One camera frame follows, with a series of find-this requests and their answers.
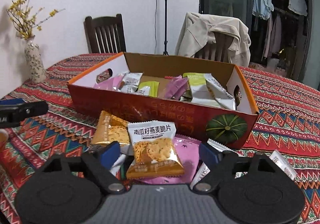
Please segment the beige jacket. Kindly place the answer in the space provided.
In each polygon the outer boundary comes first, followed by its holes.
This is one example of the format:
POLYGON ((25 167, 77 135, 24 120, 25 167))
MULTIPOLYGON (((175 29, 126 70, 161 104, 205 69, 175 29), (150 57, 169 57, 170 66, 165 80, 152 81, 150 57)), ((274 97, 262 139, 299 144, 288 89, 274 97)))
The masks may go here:
POLYGON ((229 63, 247 67, 251 39, 248 27, 238 18, 187 12, 178 37, 175 55, 194 57, 208 42, 215 42, 214 32, 233 37, 228 50, 229 63))

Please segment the yellow flower branches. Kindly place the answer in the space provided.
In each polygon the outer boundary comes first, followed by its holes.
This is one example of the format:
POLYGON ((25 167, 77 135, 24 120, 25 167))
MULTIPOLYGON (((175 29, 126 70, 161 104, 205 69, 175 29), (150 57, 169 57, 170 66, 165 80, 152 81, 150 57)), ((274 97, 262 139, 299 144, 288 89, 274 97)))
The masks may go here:
POLYGON ((46 18, 39 20, 38 16, 44 10, 44 7, 33 11, 33 6, 30 5, 30 2, 31 0, 15 0, 6 9, 9 20, 17 32, 17 36, 24 40, 33 38, 35 36, 34 30, 41 31, 44 22, 65 10, 65 8, 53 9, 48 13, 46 18))

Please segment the green white snack packet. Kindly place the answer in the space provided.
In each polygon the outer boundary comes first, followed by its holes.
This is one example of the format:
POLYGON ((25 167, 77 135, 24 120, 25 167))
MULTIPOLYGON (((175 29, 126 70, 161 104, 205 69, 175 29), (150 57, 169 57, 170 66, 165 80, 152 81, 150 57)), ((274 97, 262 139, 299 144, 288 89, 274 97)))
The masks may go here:
POLYGON ((220 104, 210 93, 203 73, 189 72, 184 73, 183 77, 188 79, 188 84, 192 95, 192 103, 221 108, 220 104))

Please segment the lime green snack packet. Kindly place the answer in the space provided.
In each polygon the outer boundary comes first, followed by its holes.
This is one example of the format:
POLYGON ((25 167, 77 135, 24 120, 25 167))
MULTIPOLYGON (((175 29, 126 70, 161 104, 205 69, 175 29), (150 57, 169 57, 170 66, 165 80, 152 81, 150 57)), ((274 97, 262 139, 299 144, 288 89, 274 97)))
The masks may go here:
POLYGON ((146 81, 139 84, 137 93, 149 96, 149 97, 158 97, 158 87, 159 82, 158 81, 146 81))

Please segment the colourful patterned tablecloth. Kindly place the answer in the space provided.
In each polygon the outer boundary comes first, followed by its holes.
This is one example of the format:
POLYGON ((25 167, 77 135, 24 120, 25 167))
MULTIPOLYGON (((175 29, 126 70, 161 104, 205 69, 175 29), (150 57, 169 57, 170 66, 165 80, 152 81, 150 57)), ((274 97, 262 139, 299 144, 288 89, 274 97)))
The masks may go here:
MULTIPOLYGON (((46 115, 29 118, 9 129, 1 145, 1 212, 10 223, 19 223, 14 198, 24 182, 55 152, 80 155, 89 145, 96 120, 77 113, 67 81, 107 59, 107 54, 81 54, 64 59, 47 70, 40 84, 29 81, 5 99, 44 100, 46 115)), ((296 184, 305 195, 300 223, 319 223, 319 91, 281 76, 243 68, 259 108, 259 118, 238 154, 269 154, 278 150, 295 169, 296 184)))

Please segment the pink snack packet in box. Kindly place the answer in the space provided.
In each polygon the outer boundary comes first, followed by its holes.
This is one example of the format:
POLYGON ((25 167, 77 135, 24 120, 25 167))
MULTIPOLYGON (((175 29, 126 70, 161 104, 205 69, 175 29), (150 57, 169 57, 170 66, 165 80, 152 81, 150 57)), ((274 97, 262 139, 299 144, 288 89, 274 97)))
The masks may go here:
POLYGON ((164 99, 180 100, 188 89, 188 78, 183 76, 172 77, 164 90, 164 99))

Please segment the wooden chair with jacket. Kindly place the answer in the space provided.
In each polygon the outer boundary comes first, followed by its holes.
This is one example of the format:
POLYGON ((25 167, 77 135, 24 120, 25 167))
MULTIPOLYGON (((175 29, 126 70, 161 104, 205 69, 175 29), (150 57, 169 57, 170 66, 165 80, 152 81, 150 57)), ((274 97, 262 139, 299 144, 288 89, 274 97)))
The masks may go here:
POLYGON ((215 42, 208 40, 207 44, 194 55, 194 58, 229 62, 228 50, 233 37, 219 32, 214 32, 214 37, 215 42))

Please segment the orange cardboard snack box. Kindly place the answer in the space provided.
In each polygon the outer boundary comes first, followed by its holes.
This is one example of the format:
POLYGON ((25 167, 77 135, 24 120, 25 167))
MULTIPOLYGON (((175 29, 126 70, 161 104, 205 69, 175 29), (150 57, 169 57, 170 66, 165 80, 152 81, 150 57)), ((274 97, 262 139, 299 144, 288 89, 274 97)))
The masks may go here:
POLYGON ((212 60, 139 53, 118 53, 80 73, 67 83, 77 112, 99 117, 105 110, 128 122, 173 122, 178 134, 207 141, 214 135, 230 148, 240 149, 259 117, 259 109, 240 68, 212 60), (236 110, 215 108, 187 101, 146 97, 95 89, 96 77, 110 69, 112 75, 142 73, 141 81, 159 81, 163 91, 169 76, 186 72, 210 73, 230 94, 241 93, 236 110))

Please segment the white narrow snack packet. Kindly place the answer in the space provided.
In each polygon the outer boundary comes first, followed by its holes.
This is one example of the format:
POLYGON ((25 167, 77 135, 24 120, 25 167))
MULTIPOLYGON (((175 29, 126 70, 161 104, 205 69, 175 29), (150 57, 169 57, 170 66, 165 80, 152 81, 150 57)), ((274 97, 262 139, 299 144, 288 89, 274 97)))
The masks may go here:
POLYGON ((286 158, 278 151, 274 150, 269 158, 292 180, 297 177, 297 172, 286 158))

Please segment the black framed sliding door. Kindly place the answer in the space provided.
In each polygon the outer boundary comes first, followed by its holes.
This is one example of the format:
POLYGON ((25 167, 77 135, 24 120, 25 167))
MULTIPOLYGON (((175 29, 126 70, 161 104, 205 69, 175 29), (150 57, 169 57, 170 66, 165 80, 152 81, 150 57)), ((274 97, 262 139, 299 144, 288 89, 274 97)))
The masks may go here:
POLYGON ((307 16, 289 9, 289 0, 272 0, 268 20, 252 14, 253 0, 200 0, 199 12, 236 17, 248 27, 250 62, 284 77, 303 81, 312 31, 312 0, 307 16))

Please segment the studio light on stand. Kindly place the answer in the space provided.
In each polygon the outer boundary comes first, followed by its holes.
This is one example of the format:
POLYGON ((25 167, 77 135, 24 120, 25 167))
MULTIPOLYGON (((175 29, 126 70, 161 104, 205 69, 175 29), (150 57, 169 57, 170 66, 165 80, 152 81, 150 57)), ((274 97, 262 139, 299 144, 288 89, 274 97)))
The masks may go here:
POLYGON ((164 52, 163 55, 168 53, 168 0, 164 0, 164 52))

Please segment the dark wooden chair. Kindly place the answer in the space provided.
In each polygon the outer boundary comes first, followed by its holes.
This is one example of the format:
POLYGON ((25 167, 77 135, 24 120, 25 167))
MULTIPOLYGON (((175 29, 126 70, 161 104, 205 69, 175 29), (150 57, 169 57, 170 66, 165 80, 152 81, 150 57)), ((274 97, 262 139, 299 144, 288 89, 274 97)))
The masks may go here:
POLYGON ((84 29, 90 53, 126 52, 121 14, 96 18, 87 16, 84 20, 84 29))

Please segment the orange oat crisp packet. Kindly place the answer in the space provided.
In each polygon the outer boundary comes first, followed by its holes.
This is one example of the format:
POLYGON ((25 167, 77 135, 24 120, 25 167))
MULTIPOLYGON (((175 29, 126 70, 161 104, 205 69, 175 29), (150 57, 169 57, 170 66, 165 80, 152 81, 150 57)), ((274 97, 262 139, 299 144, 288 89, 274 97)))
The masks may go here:
POLYGON ((162 121, 129 123, 127 130, 134 161, 126 172, 126 178, 132 180, 184 174, 184 167, 174 147, 175 123, 162 121))

